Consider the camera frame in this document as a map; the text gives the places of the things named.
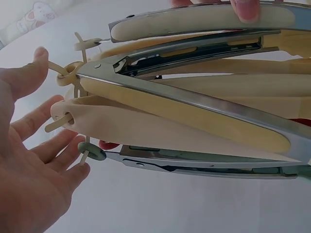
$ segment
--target finger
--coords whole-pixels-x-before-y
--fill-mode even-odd
[[[90,167],[87,163],[83,165],[77,164],[63,173],[71,192],[82,183],[83,180],[89,175]]]
[[[61,150],[77,136],[76,132],[70,130],[62,130],[50,140],[41,143],[39,146],[31,149],[44,163],[50,162],[55,158]]]
[[[13,100],[16,101],[36,91],[47,77],[49,53],[39,47],[32,63],[21,68],[0,68],[0,80],[9,84]]]
[[[190,0],[171,0],[173,7],[190,6],[193,3]]]
[[[51,118],[51,107],[53,104],[62,101],[62,96],[53,96],[34,111],[25,115],[22,119],[13,122],[11,126],[19,134],[22,141],[32,136],[37,130]]]
[[[79,157],[80,152],[78,150],[78,144],[83,141],[85,141],[83,136],[75,137],[60,155],[48,163],[48,166],[57,172],[66,171],[67,168]]]
[[[253,23],[258,20],[259,0],[230,0],[230,2],[241,22]]]

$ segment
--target fingernail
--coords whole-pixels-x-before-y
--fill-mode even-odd
[[[44,47],[39,47],[35,50],[34,59],[37,60],[48,54],[48,51]]]
[[[259,17],[259,0],[235,0],[237,15],[243,23],[253,23]]]

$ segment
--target tongs handle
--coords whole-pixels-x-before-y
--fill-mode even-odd
[[[260,2],[260,18],[244,24],[230,2],[198,4],[132,16],[109,24],[112,42],[149,37],[236,29],[311,30],[310,6],[288,2]]]

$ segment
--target white fabric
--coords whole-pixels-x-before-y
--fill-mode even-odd
[[[0,7],[0,41],[6,46],[84,1],[9,0]]]

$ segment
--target bundle of tongs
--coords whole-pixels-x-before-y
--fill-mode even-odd
[[[58,75],[60,85],[75,86],[75,98],[52,107],[54,125],[122,144],[120,152],[89,142],[79,148],[127,166],[233,178],[311,176],[311,8],[260,5],[252,24],[240,22],[227,2],[111,23],[111,42],[125,45]],[[75,48],[104,41],[80,38]],[[299,58],[237,58],[278,50]],[[190,73],[227,75],[166,78]]]

